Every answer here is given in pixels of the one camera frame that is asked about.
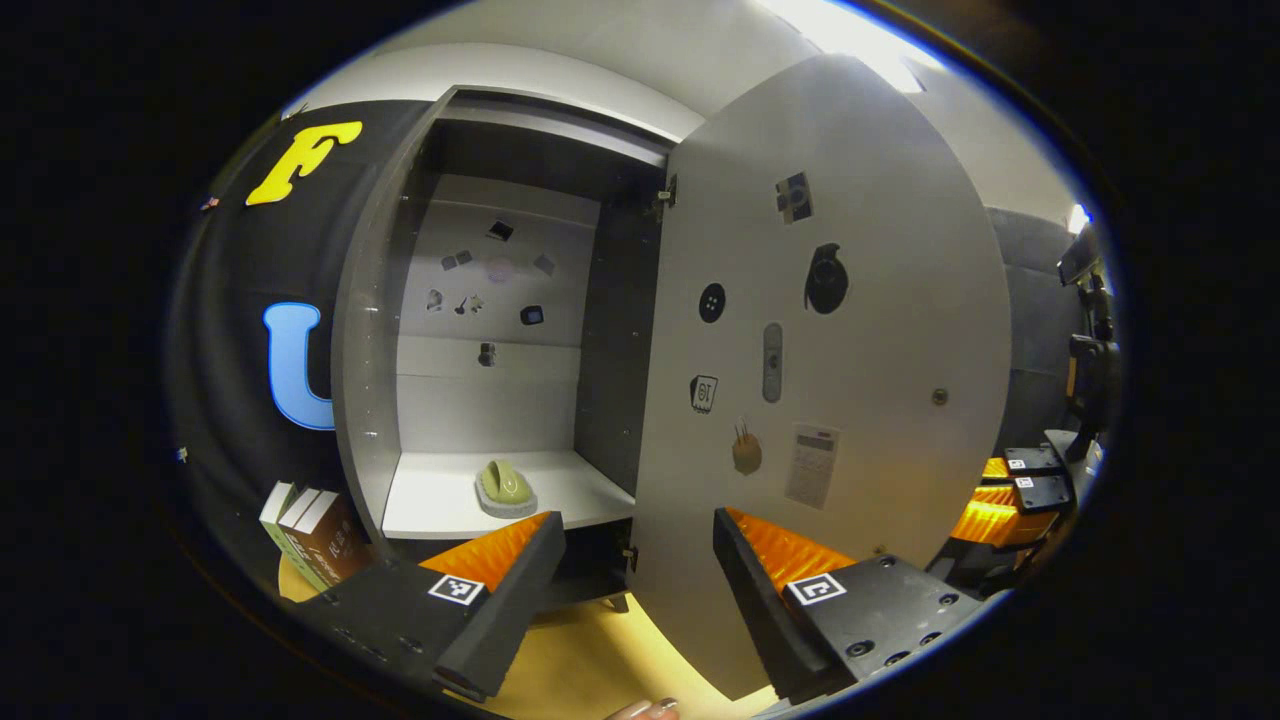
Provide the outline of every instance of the screw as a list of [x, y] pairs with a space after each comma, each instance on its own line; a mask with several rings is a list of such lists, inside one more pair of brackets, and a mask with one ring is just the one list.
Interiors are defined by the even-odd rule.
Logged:
[[861, 641], [845, 648], [845, 655], [849, 657], [861, 657], [873, 650], [876, 650], [876, 643], [872, 641]]

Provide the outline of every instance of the open cabinet door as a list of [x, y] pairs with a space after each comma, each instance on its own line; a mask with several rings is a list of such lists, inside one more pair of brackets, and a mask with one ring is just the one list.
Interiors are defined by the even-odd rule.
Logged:
[[[667, 173], [676, 202], [662, 225], [630, 585], [739, 698], [768, 679], [712, 551], [713, 510], [923, 568], [1000, 428], [1009, 296], [959, 160], [852, 58], [813, 58], [748, 91], [675, 149]], [[801, 173], [791, 183], [808, 193], [791, 192]], [[833, 310], [806, 293], [828, 243], [847, 273]], [[704, 293], [712, 283], [721, 300]], [[774, 323], [781, 366], [765, 389]], [[740, 418], [760, 447], [750, 474], [735, 469]]]

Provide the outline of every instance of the sponge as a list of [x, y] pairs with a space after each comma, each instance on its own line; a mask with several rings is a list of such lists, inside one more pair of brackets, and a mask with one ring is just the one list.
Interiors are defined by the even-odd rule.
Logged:
[[476, 500], [494, 518], [524, 518], [538, 511], [538, 496], [507, 460], [493, 460], [476, 475]]

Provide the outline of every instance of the door hinge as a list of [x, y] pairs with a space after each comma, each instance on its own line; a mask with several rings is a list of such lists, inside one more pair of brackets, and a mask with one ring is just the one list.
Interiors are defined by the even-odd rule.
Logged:
[[667, 190], [659, 190], [658, 196], [654, 197], [653, 205], [650, 206], [649, 214], [660, 224], [662, 213], [667, 208], [676, 206], [676, 178], [677, 176], [671, 176], [671, 182], [667, 183]]

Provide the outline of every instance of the blue letter u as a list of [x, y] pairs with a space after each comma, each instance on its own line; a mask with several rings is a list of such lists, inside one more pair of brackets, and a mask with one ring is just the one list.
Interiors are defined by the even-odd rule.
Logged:
[[268, 331], [266, 368], [271, 400], [289, 420], [311, 430], [333, 429], [333, 401], [316, 397], [307, 383], [307, 336], [320, 310], [305, 302], [276, 302], [262, 313]]

